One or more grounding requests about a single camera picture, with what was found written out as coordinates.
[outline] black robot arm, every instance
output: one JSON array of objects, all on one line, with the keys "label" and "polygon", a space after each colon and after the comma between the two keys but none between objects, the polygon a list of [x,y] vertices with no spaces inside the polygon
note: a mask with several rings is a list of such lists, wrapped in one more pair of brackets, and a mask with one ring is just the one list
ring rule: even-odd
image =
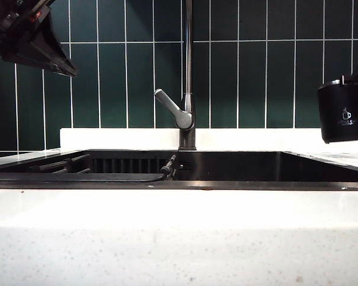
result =
[{"label": "black robot arm", "polygon": [[76,76],[77,69],[53,33],[53,2],[0,0],[0,56],[4,61]]}]

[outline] kitchen sink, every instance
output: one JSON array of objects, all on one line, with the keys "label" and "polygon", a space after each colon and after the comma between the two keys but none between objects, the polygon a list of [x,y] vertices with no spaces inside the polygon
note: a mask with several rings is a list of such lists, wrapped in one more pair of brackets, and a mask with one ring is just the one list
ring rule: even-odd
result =
[{"label": "kitchen sink", "polygon": [[85,150],[0,166],[0,188],[347,189],[357,183],[357,167],[287,152]]}]

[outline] gray faucet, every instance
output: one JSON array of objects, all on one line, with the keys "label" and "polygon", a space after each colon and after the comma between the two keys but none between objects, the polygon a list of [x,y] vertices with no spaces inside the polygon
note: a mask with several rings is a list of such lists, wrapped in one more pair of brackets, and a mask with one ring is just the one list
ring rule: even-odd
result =
[{"label": "gray faucet", "polygon": [[196,150],[195,105],[192,95],[192,0],[186,0],[186,92],[183,95],[181,108],[161,89],[155,91],[155,97],[175,117],[180,130],[179,150]]}]

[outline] mug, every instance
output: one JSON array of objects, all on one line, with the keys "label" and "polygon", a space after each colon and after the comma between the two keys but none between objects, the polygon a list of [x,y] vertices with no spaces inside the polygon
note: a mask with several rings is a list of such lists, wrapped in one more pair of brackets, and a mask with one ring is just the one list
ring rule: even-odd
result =
[{"label": "mug", "polygon": [[358,85],[326,83],[318,90],[318,101],[325,143],[358,140]]}]

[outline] wall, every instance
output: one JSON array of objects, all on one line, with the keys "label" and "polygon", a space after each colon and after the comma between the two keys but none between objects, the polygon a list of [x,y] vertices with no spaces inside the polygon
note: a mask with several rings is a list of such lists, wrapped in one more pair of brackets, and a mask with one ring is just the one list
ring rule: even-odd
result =
[{"label": "wall", "polygon": [[[0,156],[58,147],[60,128],[174,128],[153,91],[183,93],[181,4],[55,2],[80,75],[0,60]],[[199,128],[318,128],[317,88],[358,63],[358,0],[194,0],[194,14]]]}]

